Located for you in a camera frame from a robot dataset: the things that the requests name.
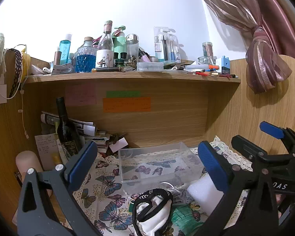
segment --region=plastic storage box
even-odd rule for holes
[[[138,71],[163,71],[164,70],[164,63],[140,62],[140,63],[137,63],[136,69]]]
[[[182,185],[201,177],[204,165],[183,143],[120,149],[120,175],[127,194],[159,188],[162,182]]]

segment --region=wooden shelf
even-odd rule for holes
[[[198,81],[218,81],[218,82],[237,82],[240,79],[225,78],[218,76],[192,75],[184,71],[164,71],[164,72],[102,72],[102,73],[79,73],[63,75],[32,75],[29,76],[26,83],[64,81],[78,79],[111,79],[111,78],[146,78],[146,79],[181,79]]]

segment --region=clamp jaw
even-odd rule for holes
[[[101,235],[81,210],[72,193],[78,190],[97,156],[97,146],[89,141],[64,166],[25,176],[18,204],[18,234],[21,236]],[[46,189],[52,189],[73,230],[60,224]]]
[[[243,232],[248,236],[295,235],[295,207],[279,225],[275,197],[275,194],[285,194],[285,201],[289,201],[289,204],[295,202],[295,132],[265,121],[260,124],[260,129],[280,139],[288,154],[268,155],[247,139],[234,136],[232,147],[252,162],[253,172],[230,165],[207,141],[199,144],[199,158],[224,196],[196,236],[240,236]],[[224,230],[245,189],[249,189],[249,194],[240,217],[234,226]]]

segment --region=beige cylinder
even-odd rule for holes
[[[22,181],[26,176],[27,170],[29,168],[36,169],[37,172],[43,172],[43,168],[39,163],[38,157],[32,151],[23,151],[20,152],[15,158],[16,166],[18,167],[19,172],[22,175]],[[51,196],[52,191],[47,190],[48,195]]]

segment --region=pink sticky note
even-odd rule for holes
[[[65,102],[66,106],[96,105],[95,83],[67,85]]]
[[[124,148],[125,146],[127,146],[128,143],[126,141],[126,139],[123,137],[122,139],[118,140],[115,144],[109,145],[110,149],[112,150],[112,152],[116,152],[121,148]]]

